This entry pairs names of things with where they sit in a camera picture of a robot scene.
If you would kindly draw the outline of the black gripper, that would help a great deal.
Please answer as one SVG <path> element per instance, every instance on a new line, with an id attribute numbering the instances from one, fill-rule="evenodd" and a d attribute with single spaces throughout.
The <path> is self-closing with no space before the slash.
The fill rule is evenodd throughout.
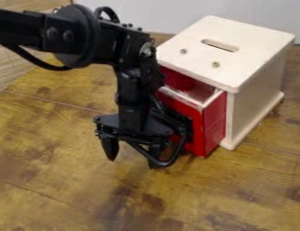
<path id="1" fill-rule="evenodd" d="M 168 145 L 172 135 L 180 138 L 179 145 L 187 140 L 187 124 L 176 117 L 172 109 L 164 106 L 156 96 L 139 97 L 126 102 L 116 96 L 118 112 L 94 118 L 95 135 L 99 138 L 106 157 L 114 161 L 119 153 L 119 142 L 134 145 L 148 145 L 147 160 L 150 169 L 163 167 L 162 146 Z"/>

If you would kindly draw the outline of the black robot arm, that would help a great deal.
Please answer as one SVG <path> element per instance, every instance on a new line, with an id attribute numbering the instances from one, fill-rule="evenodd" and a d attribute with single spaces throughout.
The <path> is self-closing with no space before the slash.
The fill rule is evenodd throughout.
<path id="1" fill-rule="evenodd" d="M 164 76 L 154 40 L 140 28 L 122 23 L 110 7 L 90 10 L 71 4 L 49 14 L 0 9 L 0 45 L 53 71 L 111 66 L 119 111 L 94 118 L 106 157 L 116 159 L 119 142 L 124 142 L 150 167 L 168 167 L 176 161 L 188 127 L 156 98 Z"/>

